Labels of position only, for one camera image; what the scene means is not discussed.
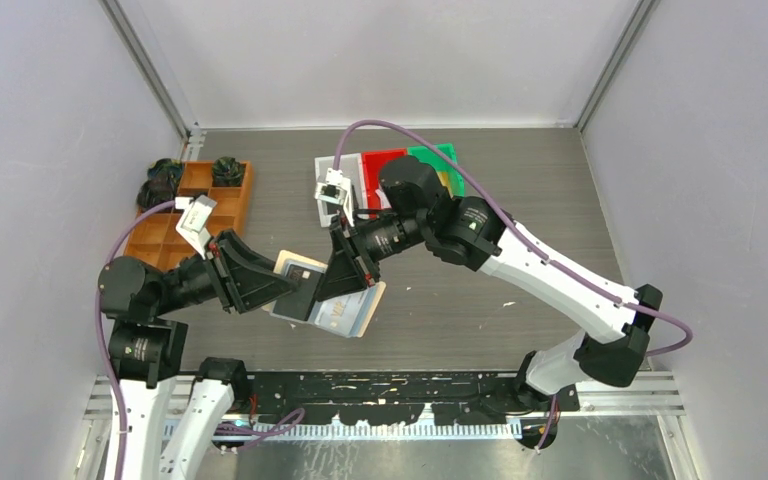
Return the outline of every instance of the green tray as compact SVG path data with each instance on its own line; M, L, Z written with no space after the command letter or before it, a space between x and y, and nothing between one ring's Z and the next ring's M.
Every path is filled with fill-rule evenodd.
M455 147L451 143L444 143L442 145L436 145L437 148L443 151L453 162L458 163L458 157L455 154ZM449 181L449 190L452 195L463 197L466 192L464 188L464 181L461 174L452 168L445 160L438 157L436 153L425 147L410 147L408 148L408 155L413 155L418 158L420 162L431 165L434 170L446 175Z

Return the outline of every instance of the white wall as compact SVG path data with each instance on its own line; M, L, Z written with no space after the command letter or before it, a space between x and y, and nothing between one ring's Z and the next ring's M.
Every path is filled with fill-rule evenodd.
M661 2L585 141L628 275L696 331L663 362L703 478L768 478L768 2Z
M637 0L139 3L202 127L551 126L575 123Z
M0 478L74 468L95 278L179 147L98 2L0 2Z

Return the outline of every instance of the wooden tray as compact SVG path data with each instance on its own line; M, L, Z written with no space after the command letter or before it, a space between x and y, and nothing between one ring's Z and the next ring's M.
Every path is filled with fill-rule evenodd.
M211 235L227 229L233 229L240 236L245 233L254 171L251 162L240 163L246 171L243 184L239 187L214 187L211 174L213 162L184 163L178 195L207 194L216 201L216 208L207 221L207 231ZM139 258L164 272L175 268L181 260L195 254L195 250L175 231L180 218L180 213L156 213L146 219L128 237L125 255Z

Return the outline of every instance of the metal floor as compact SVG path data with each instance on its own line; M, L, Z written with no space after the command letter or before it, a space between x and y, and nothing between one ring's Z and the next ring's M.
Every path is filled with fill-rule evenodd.
M562 419L541 455L515 440L266 442L239 455L211 448L198 479L674 479L654 417Z
M452 143L459 163L520 222L555 249L619 280L590 170L573 129L420 131ZM199 155L250 160L254 193L244 240L328 260L330 240L313 200L313 158L334 154L338 130L210 132ZM384 130L356 132L345 153L407 147ZM576 325L500 280L446 265L422 247L381 264L388 289L363 338L291 327L265 312L229 315L209 303L170 315L189 324L184 369L206 356L242 359L252 369L516 369L533 349L571 336Z

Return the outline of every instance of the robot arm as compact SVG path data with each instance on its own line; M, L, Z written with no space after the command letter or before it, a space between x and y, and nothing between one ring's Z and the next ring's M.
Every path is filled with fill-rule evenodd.
M319 186L317 198L325 199L336 191L334 203L351 203L339 195L338 180ZM334 251L317 289L318 300L374 285L380 278L380 260L425 243L444 262L517 285L582 327L556 347L525 357L515 381L518 398L525 406L545 408L550 396L561 388L588 378L617 387L631 383L643 362L653 319L605 300L574 281L557 264L612 294L650 308L660 306L657 289L647 285L634 290L604 279L542 244L515 223L553 262L541 260L504 226L484 199L450 196L433 168L414 157L387 163L379 174L379 184L392 209L380 212L374 220L350 222L344 214L332 223ZM326 186L333 188L326 191Z
M109 480L116 476L115 455L123 433L127 433L127 443L122 478L193 478L222 416L232 405L249 400L250 385L242 361L206 359L181 423L161 452L187 325L159 316L213 298L228 312L245 313L296 287L273 273L274 262L249 249L233 231L215 238L205 236L203 227L211 206L209 200L199 200L178 224L198 255L165 273L136 258L118 257L99 275L101 311L114 320L108 354L128 419L127 432L111 435L105 471ZM114 415L120 413L114 402Z

